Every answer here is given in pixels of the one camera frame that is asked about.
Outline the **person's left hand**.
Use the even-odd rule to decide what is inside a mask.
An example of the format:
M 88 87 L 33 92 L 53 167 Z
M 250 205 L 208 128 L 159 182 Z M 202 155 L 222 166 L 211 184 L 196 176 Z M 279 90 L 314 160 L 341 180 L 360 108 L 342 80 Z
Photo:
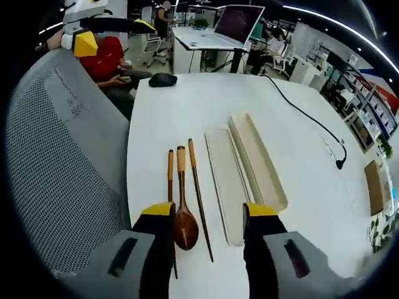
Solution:
M 36 52 L 48 52 L 50 50 L 57 49 L 61 46 L 63 30 L 58 31 L 52 37 L 47 39 L 44 43 L 41 43 L 35 48 Z

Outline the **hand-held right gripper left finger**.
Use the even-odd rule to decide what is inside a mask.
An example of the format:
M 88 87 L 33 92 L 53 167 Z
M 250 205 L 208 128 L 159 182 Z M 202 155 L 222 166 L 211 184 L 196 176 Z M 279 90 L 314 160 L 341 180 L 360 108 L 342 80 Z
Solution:
M 97 247 L 73 278 L 78 298 L 168 298 L 173 267 L 175 205 L 164 202 L 142 211 L 131 230 Z

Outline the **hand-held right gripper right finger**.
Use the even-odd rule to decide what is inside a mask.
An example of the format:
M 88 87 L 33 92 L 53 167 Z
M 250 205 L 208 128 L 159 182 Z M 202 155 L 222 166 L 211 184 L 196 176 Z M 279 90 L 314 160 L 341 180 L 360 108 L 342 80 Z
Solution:
M 243 204 L 244 261 L 250 298 L 338 298 L 343 278 L 328 257 L 289 232 L 270 207 Z

